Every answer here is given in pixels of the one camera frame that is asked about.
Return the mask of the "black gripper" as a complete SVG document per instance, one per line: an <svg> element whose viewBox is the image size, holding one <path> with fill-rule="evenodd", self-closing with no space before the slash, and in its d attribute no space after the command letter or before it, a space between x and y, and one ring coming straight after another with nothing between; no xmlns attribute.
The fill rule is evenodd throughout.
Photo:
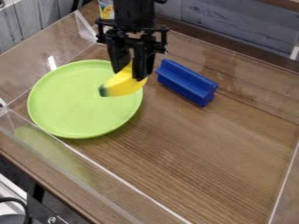
<svg viewBox="0 0 299 224"><path fill-rule="evenodd" d="M96 20L97 42L106 44L113 72L131 61L133 46L133 78L141 81L153 71L155 53L165 53L168 28L155 23L155 9L116 9L114 18Z"/></svg>

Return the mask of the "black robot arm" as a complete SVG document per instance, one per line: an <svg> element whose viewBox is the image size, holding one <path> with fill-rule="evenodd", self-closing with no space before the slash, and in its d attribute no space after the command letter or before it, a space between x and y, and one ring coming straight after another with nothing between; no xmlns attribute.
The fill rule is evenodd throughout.
<svg viewBox="0 0 299 224"><path fill-rule="evenodd" d="M155 5L167 0L112 0L112 18L100 18L97 42L106 45L114 73L127 65L131 77L141 81L153 71L155 55L167 52L167 26L155 22Z"/></svg>

